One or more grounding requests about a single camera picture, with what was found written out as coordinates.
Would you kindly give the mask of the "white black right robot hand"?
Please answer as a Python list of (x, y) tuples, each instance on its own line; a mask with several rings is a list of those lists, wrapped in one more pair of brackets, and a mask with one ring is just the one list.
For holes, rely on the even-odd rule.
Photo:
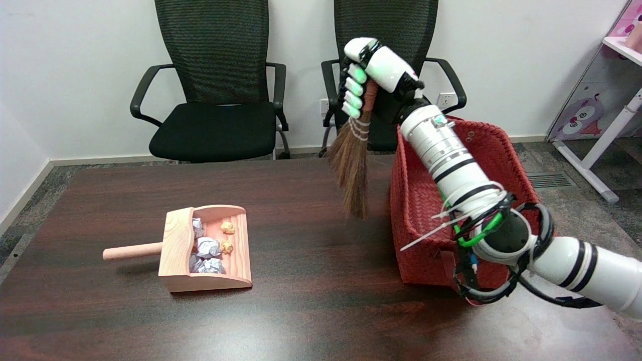
[(349, 67), (341, 90), (342, 111), (348, 117), (358, 120), (362, 116), (369, 80), (399, 102), (397, 109), (385, 105), (383, 114), (378, 114), (379, 119), (401, 124), (414, 112), (419, 112), (424, 119), (441, 116), (440, 110), (424, 98), (423, 84), (413, 68), (378, 39), (351, 39), (344, 46), (344, 55)]

